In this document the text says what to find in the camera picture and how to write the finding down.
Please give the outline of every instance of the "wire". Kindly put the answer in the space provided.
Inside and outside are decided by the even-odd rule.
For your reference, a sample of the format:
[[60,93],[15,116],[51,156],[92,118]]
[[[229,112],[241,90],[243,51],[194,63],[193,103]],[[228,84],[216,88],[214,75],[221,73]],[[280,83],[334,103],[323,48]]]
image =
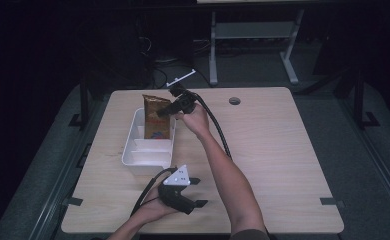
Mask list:
[[133,207],[133,210],[132,210],[132,213],[130,213],[130,216],[133,216],[133,214],[135,214],[135,212],[138,211],[138,209],[143,205],[142,201],[144,200],[144,198],[148,194],[149,190],[151,190],[155,181],[157,181],[157,178],[159,178],[162,174],[164,174],[166,172],[175,172],[176,170],[177,170],[177,168],[167,168],[167,169],[162,170],[154,178],[152,178],[151,181],[149,181],[148,185],[143,190],[142,194],[139,196],[138,200],[136,201],[136,204]]
[[220,139],[222,140],[222,143],[223,143],[224,151],[226,152],[227,156],[229,156],[229,158],[232,159],[232,155],[230,154],[229,146],[227,145],[226,139],[225,139],[225,137],[224,137],[223,131],[222,131],[221,128],[220,128],[219,122],[218,122],[217,119],[214,117],[213,113],[212,113],[211,110],[208,108],[207,104],[204,102],[204,100],[201,98],[201,96],[199,96],[198,94],[193,93],[193,92],[191,92],[191,93],[192,93],[193,96],[196,98],[196,100],[198,100],[198,102],[199,102],[199,103],[204,107],[204,109],[207,111],[208,116],[210,116],[211,120],[213,121],[214,125],[215,125],[216,128],[217,128],[217,132],[219,132]]

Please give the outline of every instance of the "wooden table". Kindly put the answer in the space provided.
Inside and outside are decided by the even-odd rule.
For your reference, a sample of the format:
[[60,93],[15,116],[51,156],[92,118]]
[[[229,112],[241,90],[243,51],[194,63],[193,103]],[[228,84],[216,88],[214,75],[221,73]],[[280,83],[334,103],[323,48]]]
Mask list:
[[[233,160],[246,174],[271,233],[339,233],[344,224],[335,205],[322,205],[332,194],[297,107],[286,88],[192,89],[216,116]],[[114,232],[126,219],[153,176],[134,176],[121,162],[142,94],[174,100],[166,90],[117,91],[110,98],[87,157],[74,198],[62,222],[68,233]],[[231,97],[241,100],[229,104]],[[210,125],[216,139],[219,135]],[[209,202],[190,215],[177,213],[146,225],[142,233],[230,233],[204,150],[178,121],[172,166],[187,164],[201,179],[182,194]]]

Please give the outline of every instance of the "hand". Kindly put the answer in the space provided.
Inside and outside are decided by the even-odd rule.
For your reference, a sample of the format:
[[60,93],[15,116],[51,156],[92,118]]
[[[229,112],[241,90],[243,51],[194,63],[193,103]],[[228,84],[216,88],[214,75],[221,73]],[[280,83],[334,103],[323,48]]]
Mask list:
[[183,120],[198,138],[210,133],[207,111],[198,103],[195,103],[195,109],[191,113],[177,113],[174,117]]
[[152,188],[146,195],[141,207],[135,214],[143,215],[145,224],[156,221],[166,215],[178,212],[174,208],[166,206],[158,196],[158,186]]
[[158,198],[158,187],[151,189],[141,207],[108,240],[131,240],[145,224],[156,221],[177,210],[167,207]]

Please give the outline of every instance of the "person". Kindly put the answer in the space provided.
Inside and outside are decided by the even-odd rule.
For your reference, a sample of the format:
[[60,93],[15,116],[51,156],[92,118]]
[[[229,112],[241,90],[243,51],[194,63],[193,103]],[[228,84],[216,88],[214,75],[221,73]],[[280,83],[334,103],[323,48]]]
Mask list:
[[[217,190],[230,220],[230,239],[268,240],[263,215],[250,183],[211,134],[206,110],[195,104],[192,113],[177,113],[174,117],[185,123],[205,149]],[[130,240],[145,224],[175,212],[158,199],[158,189],[155,187],[149,191],[139,210],[108,240]]]

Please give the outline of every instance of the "white container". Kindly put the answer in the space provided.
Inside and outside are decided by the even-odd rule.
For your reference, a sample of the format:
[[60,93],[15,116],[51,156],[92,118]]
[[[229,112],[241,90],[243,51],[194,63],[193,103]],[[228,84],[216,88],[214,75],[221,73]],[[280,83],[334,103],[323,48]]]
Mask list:
[[170,118],[170,139],[144,139],[145,111],[136,110],[122,162],[134,175],[156,175],[169,168],[173,155],[176,119]]

